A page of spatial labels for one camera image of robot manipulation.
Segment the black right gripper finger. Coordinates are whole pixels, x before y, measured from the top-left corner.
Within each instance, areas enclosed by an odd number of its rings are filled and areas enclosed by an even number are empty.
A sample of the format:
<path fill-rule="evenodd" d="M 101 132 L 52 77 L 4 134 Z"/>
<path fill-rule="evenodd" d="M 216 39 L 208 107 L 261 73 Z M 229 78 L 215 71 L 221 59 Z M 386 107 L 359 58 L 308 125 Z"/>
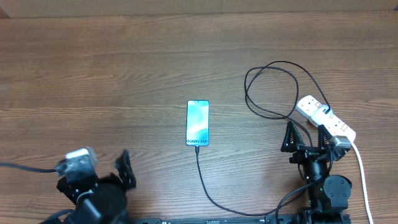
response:
<path fill-rule="evenodd" d="M 329 130 L 323 125 L 318 126 L 318 147 L 320 149 L 329 149 L 329 140 L 332 138 Z"/>
<path fill-rule="evenodd" d="M 282 141 L 281 152 L 296 152 L 304 147 L 305 143 L 293 121 L 287 123 L 284 140 Z"/>

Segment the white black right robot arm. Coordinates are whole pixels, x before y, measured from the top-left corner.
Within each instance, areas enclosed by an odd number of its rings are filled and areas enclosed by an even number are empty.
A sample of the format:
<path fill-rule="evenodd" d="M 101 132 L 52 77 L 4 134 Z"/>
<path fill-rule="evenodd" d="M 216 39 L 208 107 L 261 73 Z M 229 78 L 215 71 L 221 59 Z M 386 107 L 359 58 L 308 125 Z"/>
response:
<path fill-rule="evenodd" d="M 331 175 L 333 163 L 344 157 L 351 149 L 346 136 L 333 136 L 324 125 L 318 126 L 318 146 L 306 146 L 294 122 L 287 123 L 282 152 L 289 152 L 291 164 L 303 167 L 306 184 L 286 195 L 278 204 L 275 220 L 280 223 L 286 218 L 279 216 L 279 209 L 290 196 L 304 191 L 308 194 L 309 207 L 301 209 L 288 220 L 290 223 L 350 223 L 343 215 L 348 208 L 352 182 L 342 175 Z"/>

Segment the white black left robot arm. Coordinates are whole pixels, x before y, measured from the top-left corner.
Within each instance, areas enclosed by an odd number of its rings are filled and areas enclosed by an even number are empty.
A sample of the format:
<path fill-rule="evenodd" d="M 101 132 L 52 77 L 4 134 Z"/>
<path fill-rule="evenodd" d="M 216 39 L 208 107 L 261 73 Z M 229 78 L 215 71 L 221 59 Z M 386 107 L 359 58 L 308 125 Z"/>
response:
<path fill-rule="evenodd" d="M 57 189 L 75 205 L 44 220 L 44 223 L 131 223 L 127 212 L 128 190 L 136 188 L 136 178 L 127 150 L 118 157 L 114 166 L 118 175 L 99 178 L 95 172 L 97 158 L 94 150 L 83 147 L 69 152 L 53 169 L 39 169 L 9 162 L 3 167 L 12 167 L 38 173 L 55 172 L 59 176 Z"/>

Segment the white power strip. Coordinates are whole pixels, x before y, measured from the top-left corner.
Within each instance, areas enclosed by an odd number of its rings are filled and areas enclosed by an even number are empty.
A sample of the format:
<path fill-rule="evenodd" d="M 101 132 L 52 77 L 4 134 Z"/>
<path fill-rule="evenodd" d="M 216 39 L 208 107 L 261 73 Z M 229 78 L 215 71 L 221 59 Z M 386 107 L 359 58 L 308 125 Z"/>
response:
<path fill-rule="evenodd" d="M 310 121 L 312 113 L 322 104 L 312 95 L 303 97 L 295 106 L 295 109 Z M 351 142 L 356 138 L 356 132 L 335 114 L 324 124 L 332 136 L 346 136 Z"/>

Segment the Samsung Galaxy smartphone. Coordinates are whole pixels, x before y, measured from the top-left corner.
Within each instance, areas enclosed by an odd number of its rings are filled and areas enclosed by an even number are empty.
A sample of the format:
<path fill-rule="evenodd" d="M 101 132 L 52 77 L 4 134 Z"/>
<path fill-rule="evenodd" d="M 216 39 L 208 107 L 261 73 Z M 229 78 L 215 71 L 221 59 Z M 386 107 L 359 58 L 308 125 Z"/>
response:
<path fill-rule="evenodd" d="M 187 101 L 186 145 L 208 146 L 210 143 L 210 102 Z"/>

